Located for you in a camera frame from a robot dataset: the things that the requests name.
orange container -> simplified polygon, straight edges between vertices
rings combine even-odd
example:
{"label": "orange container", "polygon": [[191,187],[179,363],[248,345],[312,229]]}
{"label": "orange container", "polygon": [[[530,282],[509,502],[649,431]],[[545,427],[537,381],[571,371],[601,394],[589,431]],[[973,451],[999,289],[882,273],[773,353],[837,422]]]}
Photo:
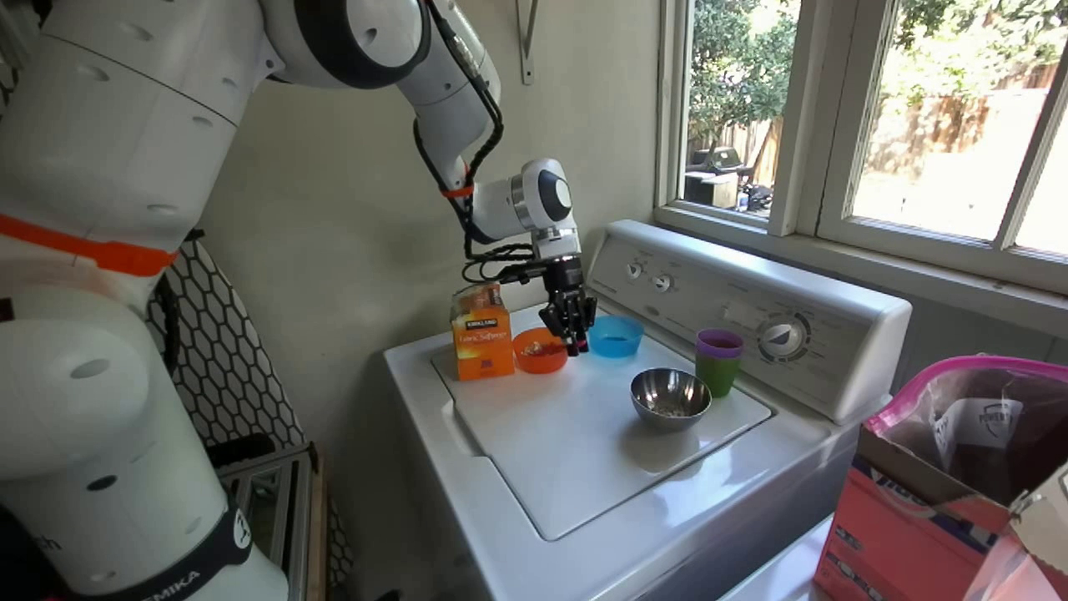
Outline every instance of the orange container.
{"label": "orange container", "polygon": [[547,328],[530,328],[512,336],[512,356],[528,375],[554,375],[566,363],[566,345]]}
{"label": "orange container", "polygon": [[499,287],[467,287],[452,297],[452,356],[457,381],[512,375],[509,315]]}

window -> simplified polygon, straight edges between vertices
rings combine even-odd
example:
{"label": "window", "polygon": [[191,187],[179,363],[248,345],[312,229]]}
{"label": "window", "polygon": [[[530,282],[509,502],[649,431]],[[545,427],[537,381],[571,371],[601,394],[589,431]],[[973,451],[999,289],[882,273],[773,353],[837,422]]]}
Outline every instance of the window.
{"label": "window", "polygon": [[[747,37],[730,47],[733,13]],[[1065,0],[689,0],[665,41],[666,221],[1068,295]],[[757,43],[773,47],[762,71]],[[747,108],[754,73],[786,79],[773,109]],[[722,152],[747,170],[733,205],[693,184],[698,164],[724,179]],[[744,190],[762,187],[767,207],[752,209]]]}
{"label": "window", "polygon": [[683,200],[769,213],[796,0],[693,0]]}

washing machine control panel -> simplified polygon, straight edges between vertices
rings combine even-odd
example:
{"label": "washing machine control panel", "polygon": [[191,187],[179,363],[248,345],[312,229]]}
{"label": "washing machine control panel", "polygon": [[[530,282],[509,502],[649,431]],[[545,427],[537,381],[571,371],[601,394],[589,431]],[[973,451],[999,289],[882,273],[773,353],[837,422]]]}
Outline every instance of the washing machine control panel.
{"label": "washing machine control panel", "polygon": [[885,400],[911,315],[898,297],[636,221],[608,226],[586,282],[682,351],[698,329],[740,335],[744,376],[833,422]]}

metal bowl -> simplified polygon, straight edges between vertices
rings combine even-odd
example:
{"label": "metal bowl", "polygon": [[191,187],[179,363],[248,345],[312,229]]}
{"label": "metal bowl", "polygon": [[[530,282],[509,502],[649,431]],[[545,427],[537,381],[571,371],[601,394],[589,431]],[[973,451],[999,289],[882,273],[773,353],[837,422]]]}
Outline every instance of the metal bowl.
{"label": "metal bowl", "polygon": [[659,431],[682,431],[699,422],[699,413],[712,404],[712,394],[699,381],[693,381],[683,371],[653,366],[639,371],[630,381],[630,404],[643,425]]}

washing machine lid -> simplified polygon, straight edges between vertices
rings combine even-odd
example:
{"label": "washing machine lid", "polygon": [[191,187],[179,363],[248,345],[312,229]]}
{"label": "washing machine lid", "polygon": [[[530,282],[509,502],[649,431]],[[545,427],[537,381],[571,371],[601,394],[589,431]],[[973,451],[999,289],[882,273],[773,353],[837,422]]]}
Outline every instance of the washing machine lid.
{"label": "washing machine lid", "polygon": [[547,542],[670,481],[675,471],[726,446],[773,413],[733,388],[686,431],[643,427],[630,406],[630,376],[647,366],[689,371],[689,361],[649,336],[639,341],[636,356],[585,353],[557,375],[452,381],[449,351],[440,351],[432,366],[478,451],[495,460]]}

